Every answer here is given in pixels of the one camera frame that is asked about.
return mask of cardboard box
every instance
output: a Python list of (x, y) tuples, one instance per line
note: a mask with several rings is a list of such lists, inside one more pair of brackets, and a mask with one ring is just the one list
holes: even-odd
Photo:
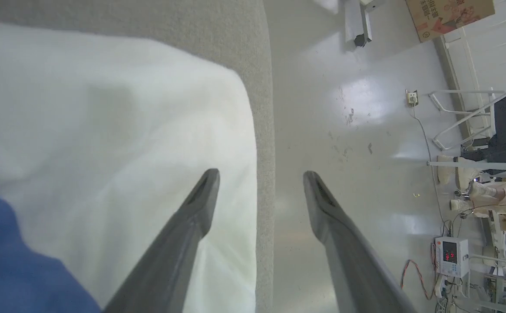
[(407, 0), (421, 42), (495, 13), (493, 0)]

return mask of wall-mounted device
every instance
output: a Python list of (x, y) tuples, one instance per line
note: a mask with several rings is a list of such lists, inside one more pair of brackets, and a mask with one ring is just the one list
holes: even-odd
[(345, 0), (346, 41), (353, 40), (357, 47), (364, 47), (371, 42), (368, 14), (385, 2), (386, 0)]
[(441, 236), (434, 239), (436, 245), (436, 272), (463, 278), (469, 273), (469, 241)]

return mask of white shoe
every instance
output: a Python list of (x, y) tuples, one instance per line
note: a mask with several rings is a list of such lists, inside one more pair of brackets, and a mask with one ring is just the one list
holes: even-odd
[(469, 193), (469, 198), (471, 198), (471, 200), (475, 200), (480, 196), (495, 196), (497, 194), (497, 190), (494, 188), (484, 186), (483, 184), (475, 181), (469, 183), (469, 189), (467, 192)]
[(473, 202), (463, 200), (450, 200), (450, 210), (467, 212), (473, 210)]
[[(473, 160), (457, 158), (460, 163), (476, 163)], [(477, 168), (456, 168), (456, 185), (459, 190), (467, 190), (469, 183), (481, 176), (481, 170)]]
[[(454, 162), (453, 156), (439, 155), (436, 160), (438, 162)], [(450, 177), (455, 174), (456, 168), (450, 166), (437, 166), (436, 174), (438, 175), (438, 182), (445, 185), (450, 182)]]

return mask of white floor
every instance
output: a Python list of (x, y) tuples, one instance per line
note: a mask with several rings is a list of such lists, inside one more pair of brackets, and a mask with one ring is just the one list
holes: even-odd
[[(411, 258), (431, 289), (430, 243), (442, 222), (425, 138), (405, 90), (419, 91), (417, 115), (428, 136), (455, 121), (425, 96), (446, 88), (433, 43), (418, 42), (404, 0), (372, 13), (374, 42), (357, 50), (344, 42), (344, 13), (333, 13), (332, 0), (265, 0), (265, 8), (276, 127), (274, 312), (338, 312), (324, 248), (308, 220), (306, 170), (320, 174), (398, 283)], [(454, 131), (449, 140), (459, 136)], [(431, 152), (436, 158), (432, 144)], [(454, 216), (447, 205), (454, 189), (439, 189), (445, 219)], [(461, 236), (481, 252), (477, 220), (465, 220)], [(434, 310), (414, 268), (404, 291), (418, 311)]]

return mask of red cable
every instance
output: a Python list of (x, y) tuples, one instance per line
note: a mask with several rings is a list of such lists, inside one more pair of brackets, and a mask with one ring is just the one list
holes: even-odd
[[(431, 245), (431, 261), (432, 261), (432, 267), (434, 270), (434, 284), (437, 283), (436, 279), (436, 252), (435, 252), (436, 246), (435, 244)], [(403, 274), (401, 275), (401, 282), (400, 282), (400, 288), (403, 289), (403, 279), (405, 278), (405, 273), (407, 271), (407, 268), (409, 267), (409, 264), (413, 263), (415, 265), (415, 269), (417, 269), (417, 274), (419, 275), (419, 280), (421, 281), (421, 287), (423, 289), (423, 292), (425, 293), (425, 297), (427, 300), (432, 299), (434, 296), (434, 293), (431, 293), (428, 295), (426, 288), (425, 288), (425, 282), (423, 281), (423, 276), (421, 275), (421, 271), (419, 270), (419, 266), (415, 261), (413, 260), (407, 260), (407, 263), (405, 263), (405, 267), (403, 268)]]

